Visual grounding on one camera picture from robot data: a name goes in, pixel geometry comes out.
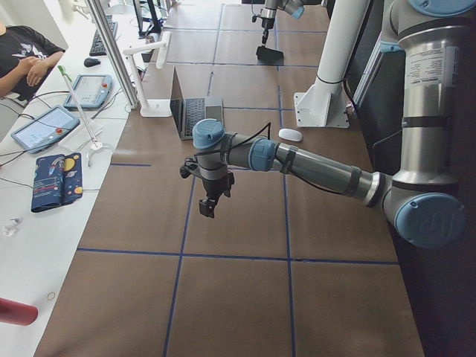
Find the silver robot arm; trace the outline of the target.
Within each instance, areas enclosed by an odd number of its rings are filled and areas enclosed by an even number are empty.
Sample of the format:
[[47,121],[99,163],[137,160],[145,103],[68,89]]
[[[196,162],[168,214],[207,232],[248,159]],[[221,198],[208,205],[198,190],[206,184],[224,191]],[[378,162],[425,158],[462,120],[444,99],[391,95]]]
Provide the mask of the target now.
[[305,4],[306,1],[301,0],[265,0],[264,7],[257,14],[257,18],[262,20],[262,46],[265,46],[267,43],[268,33],[274,27],[278,10],[288,13],[295,19],[299,19],[303,15]]
[[378,207],[401,238],[439,248],[459,238],[466,210],[449,172],[452,114],[460,46],[472,26],[473,1],[387,1],[382,33],[405,52],[402,147],[399,171],[369,173],[262,135],[227,132],[214,119],[193,127],[195,154],[181,177],[202,180],[200,213],[211,217],[234,184],[230,166],[276,169],[341,196]]

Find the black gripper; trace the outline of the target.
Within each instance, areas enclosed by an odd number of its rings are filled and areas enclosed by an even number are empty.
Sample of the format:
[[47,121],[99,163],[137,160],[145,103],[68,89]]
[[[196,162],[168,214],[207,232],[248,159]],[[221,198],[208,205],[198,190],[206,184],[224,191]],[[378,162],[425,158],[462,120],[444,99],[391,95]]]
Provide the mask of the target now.
[[233,174],[226,174],[218,180],[203,178],[202,183],[206,191],[206,197],[199,200],[199,212],[201,215],[214,218],[214,208],[218,204],[221,195],[231,196],[231,187],[235,183]]
[[274,27],[274,18],[261,17],[261,20],[263,28],[262,41],[267,41],[269,31]]

